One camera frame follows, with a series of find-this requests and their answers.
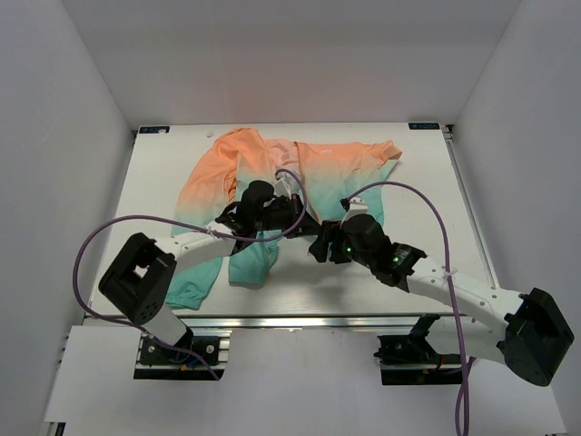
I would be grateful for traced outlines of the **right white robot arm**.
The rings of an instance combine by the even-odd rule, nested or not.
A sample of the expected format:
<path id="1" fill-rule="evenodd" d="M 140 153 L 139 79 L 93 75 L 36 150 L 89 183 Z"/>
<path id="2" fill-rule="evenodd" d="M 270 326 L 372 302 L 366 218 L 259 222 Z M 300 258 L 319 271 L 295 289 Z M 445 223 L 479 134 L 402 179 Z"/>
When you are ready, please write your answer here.
<path id="1" fill-rule="evenodd" d="M 344 223 L 324 222 L 309 252 L 319 263 L 358 263 L 389 287 L 458 308 L 458 320 L 423 314 L 407 335 L 381 337 L 375 356 L 388 367 L 439 368 L 465 352 L 504 364 L 522 380 L 546 387 L 575 339 L 548 292 L 493 289 L 447 272 L 420 249 L 392 242 L 368 214 Z"/>

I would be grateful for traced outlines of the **orange and teal jacket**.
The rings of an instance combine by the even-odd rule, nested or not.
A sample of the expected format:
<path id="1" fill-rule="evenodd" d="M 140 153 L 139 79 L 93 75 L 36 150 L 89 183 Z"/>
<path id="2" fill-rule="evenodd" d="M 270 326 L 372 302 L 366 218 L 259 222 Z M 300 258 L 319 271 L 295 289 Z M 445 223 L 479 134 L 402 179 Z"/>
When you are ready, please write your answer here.
<path id="1" fill-rule="evenodd" d="M 309 144 L 263 139 L 253 128 L 240 128 L 218 138 L 193 168 L 179 195 L 174 220 L 206 226 L 223 209 L 241 199 L 250 182 L 275 181 L 286 168 L 300 176 L 307 191 L 308 212 L 319 223 L 344 216 L 340 199 L 370 183 L 384 181 L 402 151 L 392 142 Z M 278 260 L 278 241 L 254 243 L 228 264 L 230 285 L 257 287 L 266 283 Z M 213 259 L 174 275 L 165 301 L 199 310 L 222 268 Z"/>

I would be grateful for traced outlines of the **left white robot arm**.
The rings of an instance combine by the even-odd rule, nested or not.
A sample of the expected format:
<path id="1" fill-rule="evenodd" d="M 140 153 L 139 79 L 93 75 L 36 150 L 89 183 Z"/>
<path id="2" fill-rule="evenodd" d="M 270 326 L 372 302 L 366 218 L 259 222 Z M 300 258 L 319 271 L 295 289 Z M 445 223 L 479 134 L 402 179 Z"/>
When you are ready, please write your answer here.
<path id="1" fill-rule="evenodd" d="M 240 253 L 260 233 L 277 237 L 312 236 L 320 225 L 300 196 L 278 181 L 254 181 L 238 202 L 199 232 L 162 239 L 133 234 L 101 278 L 98 289 L 133 325 L 161 342 L 171 362 L 183 362 L 192 351 L 192 331 L 165 303 L 174 276 L 203 263 Z"/>

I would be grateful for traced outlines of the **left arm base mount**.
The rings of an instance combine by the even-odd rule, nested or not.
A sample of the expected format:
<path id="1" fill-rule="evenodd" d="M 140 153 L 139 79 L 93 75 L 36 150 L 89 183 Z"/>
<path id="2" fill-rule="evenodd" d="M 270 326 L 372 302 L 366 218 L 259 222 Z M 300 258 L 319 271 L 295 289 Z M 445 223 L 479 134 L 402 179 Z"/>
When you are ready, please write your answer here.
<path id="1" fill-rule="evenodd" d="M 224 374 L 230 349 L 230 331 L 198 330 L 189 348 L 201 356 L 208 368 L 190 353 L 175 352 L 160 346 L 151 336 L 140 338 L 133 370 L 135 380 L 148 381 L 218 381 Z"/>

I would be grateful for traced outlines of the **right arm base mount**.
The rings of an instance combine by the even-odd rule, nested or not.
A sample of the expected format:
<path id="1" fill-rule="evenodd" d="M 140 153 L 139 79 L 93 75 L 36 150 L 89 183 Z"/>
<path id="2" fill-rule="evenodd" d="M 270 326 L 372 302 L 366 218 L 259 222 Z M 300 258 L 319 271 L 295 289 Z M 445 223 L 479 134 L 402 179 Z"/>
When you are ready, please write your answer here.
<path id="1" fill-rule="evenodd" d="M 425 337 L 381 335 L 373 354 L 383 386 L 460 385 L 463 382 L 458 354 L 437 353 Z"/>

